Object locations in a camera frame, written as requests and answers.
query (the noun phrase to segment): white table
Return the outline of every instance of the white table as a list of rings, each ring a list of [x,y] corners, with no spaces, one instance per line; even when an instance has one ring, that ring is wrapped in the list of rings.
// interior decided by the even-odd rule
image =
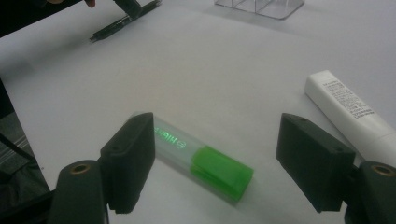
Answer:
[[[396,127],[396,4],[307,0],[285,21],[214,6],[163,5],[110,38],[92,33],[122,17],[109,0],[74,5],[0,39],[0,76],[54,189],[67,164],[97,159],[135,111],[152,111],[251,166],[230,204],[156,160],[120,223],[344,223],[317,214],[276,160],[281,113],[343,136],[304,94],[329,69]]]

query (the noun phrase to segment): white tube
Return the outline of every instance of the white tube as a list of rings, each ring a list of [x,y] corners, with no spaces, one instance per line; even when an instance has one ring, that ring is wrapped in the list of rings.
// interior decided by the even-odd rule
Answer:
[[[396,131],[330,71],[311,75],[305,93],[364,159],[396,167]]]

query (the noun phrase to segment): pen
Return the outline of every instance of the pen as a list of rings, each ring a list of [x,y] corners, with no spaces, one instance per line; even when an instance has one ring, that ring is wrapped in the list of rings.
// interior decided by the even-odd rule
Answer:
[[[125,17],[109,24],[107,27],[103,28],[102,30],[94,33],[92,37],[90,38],[91,42],[96,42],[98,40],[106,39],[111,35],[114,35],[117,31],[122,29],[124,26],[127,24],[131,23],[132,21],[137,20],[140,17],[143,17],[144,15],[148,14],[150,11],[155,9],[161,4],[161,0],[155,0],[152,1],[145,6],[142,6],[142,11],[136,18],[131,18],[130,16],[126,15]]]

